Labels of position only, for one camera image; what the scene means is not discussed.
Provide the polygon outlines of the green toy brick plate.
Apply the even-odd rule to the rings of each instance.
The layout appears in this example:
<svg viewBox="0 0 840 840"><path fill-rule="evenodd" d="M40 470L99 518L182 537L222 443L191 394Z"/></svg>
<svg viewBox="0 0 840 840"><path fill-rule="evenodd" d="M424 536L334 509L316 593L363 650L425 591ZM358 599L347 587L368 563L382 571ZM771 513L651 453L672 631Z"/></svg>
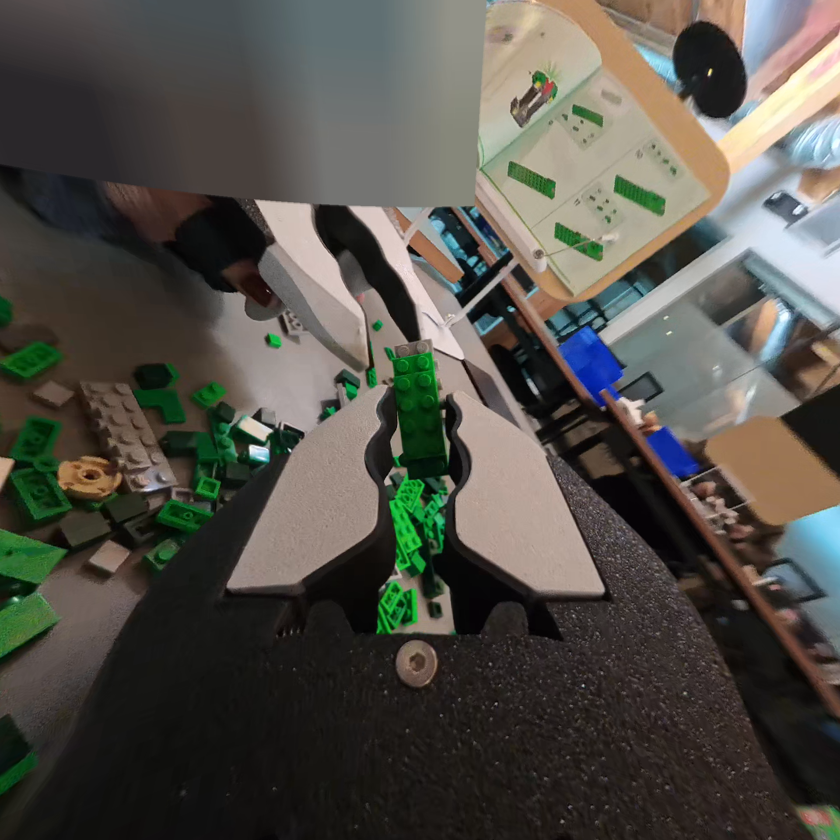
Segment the green toy brick plate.
<svg viewBox="0 0 840 840"><path fill-rule="evenodd" d="M434 346L429 339L421 339L399 344L393 353L400 463L410 479L441 478L448 470L448 445Z"/></svg>

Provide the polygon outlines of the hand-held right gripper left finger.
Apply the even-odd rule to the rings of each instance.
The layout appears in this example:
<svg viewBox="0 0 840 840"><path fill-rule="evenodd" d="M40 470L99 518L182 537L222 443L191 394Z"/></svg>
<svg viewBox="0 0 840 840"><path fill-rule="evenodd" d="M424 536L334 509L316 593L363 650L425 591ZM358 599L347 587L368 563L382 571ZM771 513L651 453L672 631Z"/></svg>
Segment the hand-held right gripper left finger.
<svg viewBox="0 0 840 840"><path fill-rule="evenodd" d="M231 595L339 604L374 632L396 536L385 480L397 427L392 387L357 397L293 449L231 572Z"/></svg>

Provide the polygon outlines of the large grey studded plate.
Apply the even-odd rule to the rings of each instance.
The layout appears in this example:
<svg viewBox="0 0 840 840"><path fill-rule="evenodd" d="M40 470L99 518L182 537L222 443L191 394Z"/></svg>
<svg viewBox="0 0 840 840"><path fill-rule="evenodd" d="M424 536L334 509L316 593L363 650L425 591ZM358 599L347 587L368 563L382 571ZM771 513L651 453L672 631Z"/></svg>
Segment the large grey studded plate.
<svg viewBox="0 0 840 840"><path fill-rule="evenodd" d="M79 383L80 400L105 456L127 491L154 494L175 486L172 466L129 385Z"/></svg>

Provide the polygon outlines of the blue storage bin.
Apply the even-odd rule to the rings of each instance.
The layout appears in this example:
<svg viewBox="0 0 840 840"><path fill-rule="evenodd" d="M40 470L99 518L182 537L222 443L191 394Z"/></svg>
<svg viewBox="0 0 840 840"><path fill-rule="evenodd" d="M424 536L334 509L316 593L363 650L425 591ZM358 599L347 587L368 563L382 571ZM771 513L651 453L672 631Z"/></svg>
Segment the blue storage bin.
<svg viewBox="0 0 840 840"><path fill-rule="evenodd" d="M701 472L700 464L668 427L649 434L647 444L678 480L687 480Z"/></svg>
<svg viewBox="0 0 840 840"><path fill-rule="evenodd" d="M603 391L613 399L620 398L615 385L623 378L623 367L591 327L584 326L567 337L559 352L599 408L605 406Z"/></svg>

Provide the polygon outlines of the black round disc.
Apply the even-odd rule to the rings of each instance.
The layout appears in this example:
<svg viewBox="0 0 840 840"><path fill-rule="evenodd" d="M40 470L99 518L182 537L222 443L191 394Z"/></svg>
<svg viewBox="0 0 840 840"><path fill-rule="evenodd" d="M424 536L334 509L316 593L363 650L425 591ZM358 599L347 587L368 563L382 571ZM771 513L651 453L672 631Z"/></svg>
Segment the black round disc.
<svg viewBox="0 0 840 840"><path fill-rule="evenodd" d="M722 28L707 21L689 25L677 36L672 59L681 101L693 101L711 119L727 119L741 108L748 74L739 48Z"/></svg>

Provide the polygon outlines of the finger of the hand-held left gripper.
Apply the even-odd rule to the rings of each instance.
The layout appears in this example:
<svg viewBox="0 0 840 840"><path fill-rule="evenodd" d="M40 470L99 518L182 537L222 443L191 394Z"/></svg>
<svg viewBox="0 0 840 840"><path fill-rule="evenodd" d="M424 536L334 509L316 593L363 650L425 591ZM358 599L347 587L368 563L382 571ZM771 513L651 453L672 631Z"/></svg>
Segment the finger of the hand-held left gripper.
<svg viewBox="0 0 840 840"><path fill-rule="evenodd" d="M415 272L401 231L376 206L316 205L314 223L327 245L348 251L409 342L426 341L439 354L464 359L450 327Z"/></svg>
<svg viewBox="0 0 840 840"><path fill-rule="evenodd" d="M338 260L302 203L255 203L272 238L259 273L305 330L351 369L370 365L366 320L346 287Z"/></svg>

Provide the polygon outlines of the pile of green toy bricks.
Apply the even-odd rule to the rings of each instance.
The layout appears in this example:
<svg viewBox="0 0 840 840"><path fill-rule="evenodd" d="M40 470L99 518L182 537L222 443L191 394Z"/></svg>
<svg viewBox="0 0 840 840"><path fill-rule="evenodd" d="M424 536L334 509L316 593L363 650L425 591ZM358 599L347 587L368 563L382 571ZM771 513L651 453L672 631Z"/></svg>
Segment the pile of green toy bricks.
<svg viewBox="0 0 840 840"><path fill-rule="evenodd" d="M236 492L234 489L227 489L224 486L222 456L216 457L214 463L207 456L210 454L211 449L215 448L218 438L221 439L224 445L234 445L237 448L246 448L249 446L245 440L238 441L236 436L230 432L226 432L225 434L217 433L217 428L224 423L223 418L217 416L219 413L224 417L231 416L233 418L231 423L226 424L227 427L235 425L240 416L249 416L250 414L238 413L237 409L226 401L227 392L225 388L217 382L211 381L190 396L192 402L203 409L206 415L206 429L185 430L181 428L181 425L186 423L187 416L181 403L179 392L175 387L175 384L180 378L178 371L173 364L169 363L147 364L167 364L174 368L178 374L175 381L165 387L167 391L176 392L177 397L165 397L163 399L165 404L163 408L149 406L143 409L157 439L163 438L165 441L174 441L173 447L171 448L172 452L166 457L175 472L175 486L162 492L147 494L147 501L144 503L147 508L147 514L143 522L135 528L135 531L141 536L142 541L136 542L131 537L131 531L127 530L122 522L120 524L114 524L111 521L104 507L100 507L97 510L90 510L89 504L85 501L74 506L71 513L59 520L52 521L44 526L37 526L26 532L25 529L28 527L28 523L24 520L24 515L16 503L12 482L10 480L7 481L2 493L3 531L16 533L19 536L26 537L30 541L49 544L54 549L54 555L60 554L65 548L64 529L68 529L73 523L80 526L89 518L105 519L109 522L111 533L107 537L94 539L82 548L67 549L58 562L49 570L45 579L39 584L2 579L2 583L7 586L6 589L2 590L2 611L12 612L14 614L14 618L10 623L11 630L9 632L2 630L2 649L5 650L7 648L5 641L8 637L11 637L13 641L18 641L19 638L23 638L23 642L7 652L2 657L2 660L5 657L15 655L24 646L33 643L39 637L47 634L60 621L60 616L44 597L43 586L48 577L68 554L85 549L93 549L92 553L94 553L97 547L107 540L120 543L126 548L131 549L132 553L143 549L142 563L148 572L150 572L153 581L157 577L157 572L147 563L144 555L152 552L161 542L173 543L186 536L183 532L178 532L157 524L155 522L157 511L172 497L186 504L187 499L193 497L195 484L202 481L201 476L209 476L212 472L215 474L214 481L219 485L216 497L214 499L198 497L196 500L192 500L191 504L206 509L221 508L223 504L233 498ZM325 406L340 400L339 392L343 390L343 387L335 383L335 378L339 373L335 375L333 380L335 393L330 399L322 403L322 411L318 416L318 420ZM76 392L73 400L59 411L55 411L47 406L39 405L30 398L32 391L46 382L43 379L37 384L34 382L16 383L11 378L6 377L4 374L2 375L2 456L5 456L10 451L13 442L18 437L26 420L30 417L38 417L60 425L59 435L53 451L54 459L58 461L75 460L79 456L105 458L98 438L91 427L88 415L83 409L79 394L79 385L71 388ZM129 386L133 391L140 390L140 386L136 380L135 385ZM278 421L290 425L280 420L277 412L268 407L259 407L254 412L260 408L266 408L276 415ZM2 793L3 796L35 771L39 763L39 758L35 747L26 739L24 733L18 727L16 720L9 714L2 714L2 717L11 718L12 723L19 730L28 746L27 759L23 764L25 774L6 792Z"/></svg>

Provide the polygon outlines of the person's left forearm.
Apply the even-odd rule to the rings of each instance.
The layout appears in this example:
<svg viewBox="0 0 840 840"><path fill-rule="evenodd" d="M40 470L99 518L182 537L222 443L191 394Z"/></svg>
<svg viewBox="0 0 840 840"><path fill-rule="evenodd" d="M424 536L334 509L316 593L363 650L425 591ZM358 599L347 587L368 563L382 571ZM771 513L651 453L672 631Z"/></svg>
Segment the person's left forearm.
<svg viewBox="0 0 840 840"><path fill-rule="evenodd" d="M206 196L2 165L2 188L47 225L89 237L123 232L164 241L209 207Z"/></svg>

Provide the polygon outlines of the cardboard box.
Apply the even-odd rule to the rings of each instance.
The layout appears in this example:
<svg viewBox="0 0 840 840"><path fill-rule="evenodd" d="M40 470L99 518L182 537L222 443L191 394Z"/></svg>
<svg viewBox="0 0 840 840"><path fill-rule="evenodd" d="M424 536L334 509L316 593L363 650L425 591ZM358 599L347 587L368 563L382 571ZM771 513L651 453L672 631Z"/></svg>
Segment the cardboard box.
<svg viewBox="0 0 840 840"><path fill-rule="evenodd" d="M784 526L839 504L837 472L780 417L752 416L705 446L755 516Z"/></svg>

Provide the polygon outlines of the person's left hand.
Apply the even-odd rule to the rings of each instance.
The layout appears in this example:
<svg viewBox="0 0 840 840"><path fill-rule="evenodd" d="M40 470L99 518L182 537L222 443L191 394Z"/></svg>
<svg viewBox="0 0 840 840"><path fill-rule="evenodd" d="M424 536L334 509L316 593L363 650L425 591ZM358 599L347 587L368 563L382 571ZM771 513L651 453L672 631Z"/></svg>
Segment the person's left hand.
<svg viewBox="0 0 840 840"><path fill-rule="evenodd" d="M227 273L230 284L257 306L272 308L277 303L276 296L253 261L249 259L239 261L231 266Z"/></svg>

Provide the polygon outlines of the tan round toy piece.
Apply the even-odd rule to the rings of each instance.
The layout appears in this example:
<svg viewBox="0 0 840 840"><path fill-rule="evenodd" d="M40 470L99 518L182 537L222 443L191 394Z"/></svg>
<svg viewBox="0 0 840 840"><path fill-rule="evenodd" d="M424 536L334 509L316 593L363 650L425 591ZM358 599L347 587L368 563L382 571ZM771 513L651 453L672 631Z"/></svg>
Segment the tan round toy piece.
<svg viewBox="0 0 840 840"><path fill-rule="evenodd" d="M107 458L81 456L60 462L56 481L72 500L100 502L121 487L123 473Z"/></svg>

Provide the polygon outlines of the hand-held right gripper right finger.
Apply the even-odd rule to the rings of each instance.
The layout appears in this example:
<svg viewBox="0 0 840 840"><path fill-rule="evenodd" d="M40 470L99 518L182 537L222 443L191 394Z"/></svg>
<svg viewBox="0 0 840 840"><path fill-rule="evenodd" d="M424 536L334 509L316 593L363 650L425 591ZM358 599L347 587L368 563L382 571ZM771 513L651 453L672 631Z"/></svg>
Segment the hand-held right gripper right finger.
<svg viewBox="0 0 840 840"><path fill-rule="evenodd" d="M449 474L443 552L455 632L480 634L501 603L533 634L559 634L550 606L602 602L606 584L537 442L466 392L446 397Z"/></svg>

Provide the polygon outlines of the grey desk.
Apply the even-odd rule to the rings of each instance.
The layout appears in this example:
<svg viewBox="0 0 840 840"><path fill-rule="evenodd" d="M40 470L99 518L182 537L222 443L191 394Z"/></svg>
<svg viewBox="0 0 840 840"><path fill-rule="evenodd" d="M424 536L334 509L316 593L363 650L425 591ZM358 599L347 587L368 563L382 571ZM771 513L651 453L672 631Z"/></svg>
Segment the grey desk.
<svg viewBox="0 0 840 840"><path fill-rule="evenodd" d="M210 290L193 275L156 264L102 241L42 224L2 193L2 296L15 323L52 329L64 360L45 381L135 385L141 364L173 364L187 421L207 428L190 396L209 382L225 388L238 413L265 406L301 430L316 426L334 377L349 365L310 334L281 337L272 320L245 314L239 295ZM2 796L2 838L11 838L43 777L63 750L103 660L152 579L133 552L112 576L90 570L93 549L68 554L43 586L60 620L48 633L2 660L2 714L35 747L38 766Z"/></svg>

